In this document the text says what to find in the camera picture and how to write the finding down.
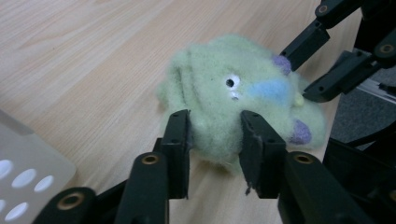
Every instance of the green plush toy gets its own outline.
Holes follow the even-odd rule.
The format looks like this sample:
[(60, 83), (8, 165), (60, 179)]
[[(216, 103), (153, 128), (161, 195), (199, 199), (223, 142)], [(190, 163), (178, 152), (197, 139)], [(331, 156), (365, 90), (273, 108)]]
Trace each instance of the green plush toy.
[(285, 57), (242, 36), (225, 35), (178, 52), (157, 97), (165, 107), (163, 123), (174, 112), (190, 110), (193, 150), (236, 174), (243, 110), (262, 115), (288, 148), (324, 143), (325, 118), (319, 105), (303, 98), (307, 85)]

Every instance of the wood grain surface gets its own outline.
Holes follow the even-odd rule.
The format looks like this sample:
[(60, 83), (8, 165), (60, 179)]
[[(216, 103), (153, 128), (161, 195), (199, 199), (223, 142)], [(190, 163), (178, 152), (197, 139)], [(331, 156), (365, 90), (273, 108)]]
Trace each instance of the wood grain surface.
[[(154, 95), (170, 57), (190, 43), (246, 36), (279, 53), (314, 18), (313, 0), (0, 1), (0, 108), (77, 168), (71, 186), (97, 193), (128, 177), (151, 151), (163, 111)], [(352, 50), (361, 13), (299, 70), (322, 76)], [(329, 130), (337, 99), (323, 104)], [(323, 157), (324, 148), (312, 152)], [(281, 223), (276, 200), (245, 195), (242, 176), (191, 157), (188, 200), (171, 223)]]

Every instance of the gold screw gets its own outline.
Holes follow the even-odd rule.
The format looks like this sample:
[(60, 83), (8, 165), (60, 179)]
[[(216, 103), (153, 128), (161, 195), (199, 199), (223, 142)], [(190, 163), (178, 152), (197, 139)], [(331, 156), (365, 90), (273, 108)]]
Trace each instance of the gold screw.
[(393, 45), (387, 44), (381, 46), (379, 50), (381, 51), (381, 53), (391, 53), (395, 50), (395, 48), (393, 47)]
[(142, 159), (142, 162), (146, 165), (155, 164), (160, 160), (158, 156), (155, 155), (148, 155)]
[(314, 162), (314, 160), (312, 160), (312, 158), (305, 156), (303, 154), (300, 155), (295, 155), (294, 159), (299, 162), (299, 163), (303, 163), (303, 164), (311, 164), (312, 162)]
[[(67, 201), (68, 199), (72, 198), (74, 198), (73, 202)], [(79, 206), (84, 201), (84, 198), (85, 196), (81, 192), (70, 193), (64, 196), (57, 205), (60, 210), (69, 210)]]

